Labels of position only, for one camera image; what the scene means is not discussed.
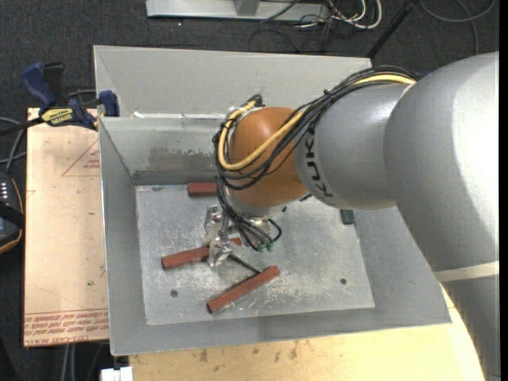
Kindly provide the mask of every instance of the gray metal base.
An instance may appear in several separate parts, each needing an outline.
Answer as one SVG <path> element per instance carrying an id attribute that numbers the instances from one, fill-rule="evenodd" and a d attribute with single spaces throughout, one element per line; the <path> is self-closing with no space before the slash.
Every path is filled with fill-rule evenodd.
<path id="1" fill-rule="evenodd" d="M 312 198 L 274 217 L 283 236 L 273 252 L 235 246 L 235 254 L 257 267 L 277 265 L 281 276 L 211 315 L 206 302 L 253 272 L 232 260 L 164 271 L 160 258 L 201 246 L 206 208 L 217 199 L 189 198 L 185 185 L 138 187 L 136 199 L 149 325 L 374 307 L 355 227 Z"/>
<path id="2" fill-rule="evenodd" d="M 147 0 L 148 17 L 200 17 L 230 18 L 237 20 L 264 20 L 277 14 L 290 3 L 260 2 L 255 14 L 239 15 L 234 0 Z M 316 15 L 326 17 L 328 10 L 320 4 L 295 4 L 278 21 L 299 21 L 302 17 L 315 20 Z"/>
<path id="3" fill-rule="evenodd" d="M 120 98 L 122 116 L 128 116 L 114 119 L 104 117 L 99 132 L 110 343 L 115 356 L 319 337 L 449 321 L 439 283 L 414 243 L 400 213 L 390 209 L 357 213 L 356 232 L 360 243 L 356 245 L 356 251 L 349 251 L 348 254 L 343 253 L 342 248 L 333 250 L 337 253 L 335 256 L 338 261 L 333 261 L 337 269 L 330 268 L 326 275 L 316 274 L 316 278 L 313 278 L 324 291 L 327 285 L 325 277 L 328 275 L 333 279 L 339 275 L 347 279 L 347 286 L 340 284 L 336 289 L 343 298 L 342 308 L 337 304 L 332 309 L 321 310 L 320 301 L 330 302 L 329 296 L 323 292 L 315 295 L 312 302 L 301 301 L 307 303 L 306 309 L 315 310 L 311 312 L 300 310 L 292 314 L 270 314 L 265 306 L 267 310 L 259 316 L 224 316 L 222 319 L 217 316 L 213 321 L 196 321 L 199 317 L 193 313 L 180 323 L 152 324 L 156 323 L 155 320 L 163 323 L 168 319 L 157 316 L 157 306 L 147 298 L 151 287 L 147 279 L 148 271 L 143 267 L 147 267 L 144 259 L 151 257 L 144 254 L 143 244 L 147 244 L 145 241 L 151 238 L 153 246 L 160 248 L 157 256 L 154 253 L 150 264 L 157 263 L 154 275 L 166 275 L 160 277 L 163 280 L 160 289 L 167 285 L 172 287 L 173 284 L 166 282 L 171 274 L 159 269 L 159 253 L 165 253 L 163 247 L 178 245 L 189 248 L 200 241 L 198 231 L 191 236 L 183 235 L 189 231 L 179 230 L 178 225 L 182 221 L 193 221 L 193 225 L 197 225 L 204 218 L 206 208 L 203 207 L 200 212 L 186 213 L 185 219 L 175 216 L 175 219 L 166 218 L 164 221 L 153 211 L 152 230 L 140 230 L 143 216 L 137 216 L 140 205 L 137 202 L 140 192 L 138 186 L 183 185 L 199 179 L 210 181 L 216 174 L 211 137 L 219 123 L 219 120 L 210 119 L 211 114 L 221 112 L 222 118 L 229 106 L 242 103 L 255 93 L 261 93 L 271 106 L 296 107 L 321 95 L 323 89 L 332 88 L 352 72 L 364 68 L 368 60 L 97 47 L 95 61 L 98 90 L 113 89 Z M 239 74 L 237 69 L 245 71 Z M 319 78 L 317 74 L 310 75 L 309 69 L 318 69 Z M 181 206 L 178 199 L 166 203 L 153 203 L 152 207 L 173 208 L 176 212 Z M 204 203 L 203 206 L 208 206 L 209 201 Z M 318 207 L 312 203 L 301 204 L 302 208 L 306 206 Z M 324 246 L 322 240 L 332 235 L 331 230 L 340 228 L 340 222 L 336 220 L 322 224 L 322 237 L 316 240 L 307 237 L 306 252 L 310 256 L 312 252 L 320 255 Z M 310 227 L 302 223 L 296 229 L 296 233 L 302 233 Z M 285 244 L 278 244 L 274 258 L 277 252 L 293 252 L 291 245 L 296 244 L 291 239 L 293 232 L 292 228 L 287 228 L 283 240 Z M 172 244 L 164 243 L 168 238 L 174 239 Z M 339 241 L 333 243 L 341 246 Z M 358 275 L 363 275 L 361 264 L 357 264 L 359 250 L 374 307 L 344 309 L 352 298 L 343 291 L 353 289 Z M 302 258 L 302 270 L 313 263 L 312 260 L 307 261 L 308 257 L 309 254 L 306 254 L 305 259 Z M 349 262 L 343 258 L 352 260 L 351 270 L 356 266 L 360 267 L 360 271 L 349 271 Z M 289 275 L 291 270 L 283 266 L 284 262 L 277 264 L 281 265 L 283 275 Z M 294 295 L 294 288 L 287 292 L 288 302 L 291 301 L 291 292 Z M 203 291 L 202 295 L 203 298 L 207 297 L 208 292 Z M 366 306 L 367 299 L 360 295 L 356 292 L 358 305 Z M 184 297 L 183 289 L 183 293 L 179 291 L 177 299 Z M 252 303 L 249 298 L 247 296 L 238 302 L 235 309 L 225 314 L 233 314 L 233 311 L 238 313 L 241 307 L 245 311 L 249 300 Z M 168 302 L 167 297 L 162 300 L 163 313 L 166 312 L 164 304 L 174 302 Z"/>

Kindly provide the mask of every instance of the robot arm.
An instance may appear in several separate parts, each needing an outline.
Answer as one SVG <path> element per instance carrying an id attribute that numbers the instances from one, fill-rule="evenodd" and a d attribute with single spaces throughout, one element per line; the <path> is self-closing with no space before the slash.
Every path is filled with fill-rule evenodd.
<path id="1" fill-rule="evenodd" d="M 341 209 L 397 206 L 437 277 L 447 273 L 492 379 L 500 377 L 498 64 L 498 54 L 477 56 L 418 83 L 393 68 L 370 70 L 295 111 L 252 100 L 216 140 L 223 206 L 240 222 L 262 225 L 308 193 Z"/>

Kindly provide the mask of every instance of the dark gray carpet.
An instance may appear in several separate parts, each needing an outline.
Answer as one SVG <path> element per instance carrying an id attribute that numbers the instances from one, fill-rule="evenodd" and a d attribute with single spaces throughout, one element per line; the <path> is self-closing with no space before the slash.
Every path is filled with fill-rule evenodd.
<path id="1" fill-rule="evenodd" d="M 66 67 L 68 90 L 93 87 L 94 44 L 178 47 L 247 52 L 294 52 L 296 48 L 275 33 L 255 36 L 259 29 L 275 29 L 287 34 L 307 54 L 365 56 L 390 19 L 405 0 L 382 0 L 383 22 L 374 30 L 355 32 L 350 37 L 330 37 L 324 46 L 321 35 L 304 44 L 309 33 L 288 25 L 259 25 L 252 21 L 199 19 L 150 19 L 145 15 L 146 0 L 0 0 L 0 116 L 22 121 L 25 109 L 36 106 L 21 86 L 23 69 L 36 60 L 43 64 L 61 61 Z M 462 0 L 472 13 L 485 9 L 490 0 Z M 499 47 L 499 3 L 475 21 L 479 51 L 492 52 Z M 453 0 L 425 0 L 439 14 L 463 17 Z M 341 28 L 350 33 L 350 29 Z M 423 76 L 440 66 L 475 53 L 469 23 L 449 24 L 431 18 L 421 7 L 402 23 L 376 57 L 377 64 L 393 64 Z M 0 159 L 10 149 L 14 136 L 0 138 Z M 16 162 L 13 177 L 25 190 L 25 161 Z M 23 295 L 23 244 L 0 256 L 0 337 L 13 367 L 24 380 L 60 379 L 64 348 L 21 346 Z M 85 378 L 98 346 L 80 344 L 76 349 L 77 380 Z M 112 365 L 107 348 L 102 349 L 98 366 Z M 0 381 L 7 370 L 0 365 Z"/>

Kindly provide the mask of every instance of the cable bundle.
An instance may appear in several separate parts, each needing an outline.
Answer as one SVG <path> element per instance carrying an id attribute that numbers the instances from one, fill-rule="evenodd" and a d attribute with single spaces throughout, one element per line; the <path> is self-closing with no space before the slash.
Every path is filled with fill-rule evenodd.
<path id="1" fill-rule="evenodd" d="M 312 129 L 319 121 L 321 116 L 327 111 L 330 106 L 340 98 L 344 97 L 355 90 L 369 87 L 372 85 L 379 85 L 385 83 L 405 83 L 410 84 L 414 82 L 414 78 L 408 72 L 398 67 L 377 67 L 367 69 L 365 71 L 357 72 L 356 74 L 348 77 L 344 82 L 340 83 L 332 90 L 325 90 L 324 94 L 312 102 L 308 102 L 303 106 L 297 108 L 281 125 L 279 130 L 268 138 L 261 146 L 252 152 L 245 159 L 231 164 L 227 151 L 227 144 L 234 126 L 249 112 L 253 111 L 255 106 L 259 106 L 262 100 L 259 95 L 250 98 L 239 109 L 234 110 L 221 125 L 213 138 L 215 147 L 215 161 L 218 172 L 218 185 L 217 196 L 221 203 L 222 209 L 231 218 L 233 226 L 240 233 L 244 243 L 258 251 L 264 246 L 270 248 L 275 241 L 280 238 L 282 233 L 280 227 L 271 219 L 269 221 L 277 230 L 278 234 L 275 238 L 271 238 L 268 233 L 265 233 L 259 227 L 253 225 L 245 217 L 236 212 L 230 204 L 228 204 L 225 188 L 235 191 L 242 191 L 258 183 L 263 177 L 270 175 L 277 171 L 281 165 L 287 160 L 288 156 L 294 151 L 294 148 L 300 143 L 305 136 L 307 130 Z M 252 165 L 260 159 L 268 148 L 275 142 L 272 152 L 268 158 L 259 163 L 255 167 Z M 288 152 L 278 165 L 273 166 L 275 158 L 287 148 L 288 145 L 294 143 L 293 148 Z M 248 180 L 247 182 L 238 183 L 239 180 Z M 255 237 L 261 247 L 256 246 L 248 237 Z"/>

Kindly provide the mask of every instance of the electrical cord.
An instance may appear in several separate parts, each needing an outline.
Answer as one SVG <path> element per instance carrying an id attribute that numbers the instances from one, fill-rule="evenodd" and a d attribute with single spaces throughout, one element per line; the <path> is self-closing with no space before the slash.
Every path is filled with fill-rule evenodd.
<path id="1" fill-rule="evenodd" d="M 458 2 L 464 8 L 464 5 L 462 4 L 462 2 L 460 2 L 460 0 L 455 0 L 455 1 Z M 480 18 L 480 17 L 484 16 L 485 14 L 487 14 L 489 11 L 492 10 L 492 7 L 494 7 L 495 2 L 496 2 L 496 0 L 491 0 L 491 3 L 489 4 L 489 6 L 484 11 L 482 11 L 482 12 L 480 12 L 478 14 L 475 14 L 475 15 L 470 15 L 468 13 L 468 16 L 466 18 L 448 18 L 448 17 L 442 17 L 442 16 L 440 16 L 438 14 L 435 14 L 430 9 L 428 9 L 425 6 L 425 4 L 423 3 L 423 1 L 420 1 L 420 5 L 421 5 L 422 9 L 425 10 L 429 15 L 431 15 L 432 17 L 434 17 L 434 18 L 436 18 L 438 20 L 446 21 L 446 22 L 467 22 L 467 21 L 476 20 L 476 18 Z"/>
<path id="2" fill-rule="evenodd" d="M 70 345 L 67 344 L 65 346 L 65 353 L 63 354 L 62 375 L 60 376 L 60 381 L 65 381 L 65 374 L 67 372 L 67 358 L 69 357 L 69 348 Z"/>
<path id="3" fill-rule="evenodd" d="M 469 9 L 461 2 L 461 0 L 455 0 L 455 2 L 460 6 L 462 7 L 462 10 L 464 10 L 464 12 L 466 13 L 466 15 L 468 16 L 468 18 L 464 19 L 464 21 L 469 21 L 469 23 L 471 24 L 471 29 L 472 29 L 472 32 L 473 32 L 473 38 L 475 40 L 475 54 L 478 55 L 479 54 L 479 41 L 478 41 L 478 31 L 476 30 L 476 25 L 475 25 L 475 22 L 474 22 L 474 18 L 478 18 L 480 17 L 480 15 L 484 15 L 486 12 L 483 12 L 477 16 L 471 16 L 471 14 L 469 13 Z M 423 2 L 420 2 L 421 4 L 421 7 L 424 11 L 426 11 L 431 17 L 434 17 L 436 18 L 437 20 L 441 20 L 441 21 L 445 21 L 445 22 L 464 22 L 464 21 L 450 21 L 449 19 L 445 18 L 445 17 L 440 17 L 440 16 L 437 16 L 436 14 L 434 14 L 432 11 L 428 10 Z"/>
<path id="4" fill-rule="evenodd" d="M 2 117 L 2 116 L 0 116 L 0 121 L 4 121 L 4 122 L 10 123 L 12 125 L 20 125 L 21 124 L 19 121 L 16 121 L 16 120 L 14 120 L 12 118 Z M 19 160 L 20 158 L 22 158 L 22 157 L 24 157 L 26 155 L 26 152 L 14 155 L 14 154 L 16 154 L 16 151 L 17 151 L 17 149 L 19 147 L 19 144 L 21 143 L 21 138 L 23 137 L 24 133 L 25 133 L 25 130 L 23 129 L 22 131 L 20 131 L 17 134 L 17 137 L 14 140 L 13 146 L 10 149 L 9 156 L 7 158 L 3 159 L 3 160 L 0 160 L 0 164 L 7 164 L 6 165 L 6 172 L 7 172 L 7 174 L 10 173 L 10 169 L 12 167 L 12 163 L 15 160 Z"/>
<path id="5" fill-rule="evenodd" d="M 264 244 L 268 249 L 271 249 L 273 243 L 282 235 L 282 229 L 272 219 L 267 219 L 278 232 L 278 234 L 272 238 L 268 233 L 254 226 L 248 219 L 241 216 L 228 204 L 227 195 L 225 193 L 226 188 L 242 191 L 259 182 L 264 176 L 277 171 L 301 142 L 306 132 L 315 126 L 321 116 L 334 102 L 355 90 L 385 83 L 409 84 L 414 83 L 414 78 L 411 74 L 398 67 L 377 67 L 357 72 L 334 87 L 331 91 L 325 90 L 320 98 L 314 99 L 297 108 L 279 129 L 262 143 L 261 146 L 243 160 L 234 164 L 229 162 L 227 143 L 237 122 L 241 120 L 241 118 L 246 117 L 250 112 L 256 111 L 253 98 L 249 99 L 246 104 L 234 110 L 227 117 L 226 121 L 221 125 L 221 128 L 213 138 L 215 161 L 218 171 L 217 198 L 224 213 L 229 216 L 233 226 L 238 230 L 244 244 L 256 251 L 261 251 L 263 248 L 254 244 L 251 241 L 251 238 L 253 238 L 256 239 L 259 244 Z M 260 156 L 264 154 L 268 148 L 272 147 L 275 142 L 278 144 L 275 145 L 275 148 L 268 155 L 267 159 L 253 166 L 253 164 L 260 159 Z M 290 144 L 292 144 L 292 148 L 289 153 L 285 155 L 275 169 L 271 170 L 271 166 L 277 156 Z M 242 180 L 243 182 L 237 184 L 235 183 L 237 180 Z"/>
<path id="6" fill-rule="evenodd" d="M 301 0 L 294 0 L 289 6 L 285 7 L 283 10 L 279 11 L 278 13 L 270 16 L 269 18 L 262 20 L 261 23 L 269 22 L 269 21 L 275 20 L 276 18 L 279 18 L 280 16 L 285 14 L 287 11 L 292 9 L 296 4 L 298 4 L 300 2 L 301 2 Z"/>
<path id="7" fill-rule="evenodd" d="M 95 364 L 97 363 L 98 357 L 101 353 L 103 346 L 104 346 L 104 344 L 100 344 L 98 346 L 97 352 L 95 353 L 94 358 L 92 359 L 92 362 L 90 364 L 90 368 L 88 370 L 88 374 L 87 374 L 87 377 L 85 378 L 85 381 L 91 381 L 92 375 L 94 374 Z"/>
<path id="8" fill-rule="evenodd" d="M 374 1 L 375 1 L 375 5 L 377 7 L 377 12 L 378 12 L 377 19 L 375 20 L 374 23 L 372 23 L 370 25 L 358 24 L 357 23 L 358 19 L 345 18 L 341 13 L 339 13 L 338 15 L 337 14 L 333 15 L 332 18 L 334 20 L 347 22 L 347 23 L 353 25 L 357 29 L 374 29 L 381 23 L 381 20 L 383 19 L 383 7 L 381 5 L 381 0 L 374 0 Z"/>

